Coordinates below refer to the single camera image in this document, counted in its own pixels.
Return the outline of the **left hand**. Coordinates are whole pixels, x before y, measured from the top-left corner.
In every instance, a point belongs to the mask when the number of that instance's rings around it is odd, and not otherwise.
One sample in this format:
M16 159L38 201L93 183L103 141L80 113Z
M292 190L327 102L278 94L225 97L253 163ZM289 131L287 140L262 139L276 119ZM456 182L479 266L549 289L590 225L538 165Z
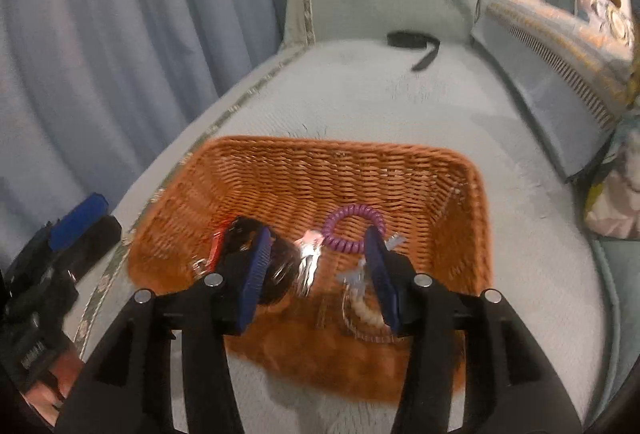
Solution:
M84 363L71 345L24 395L24 399L48 425L55 426L65 399L72 390Z

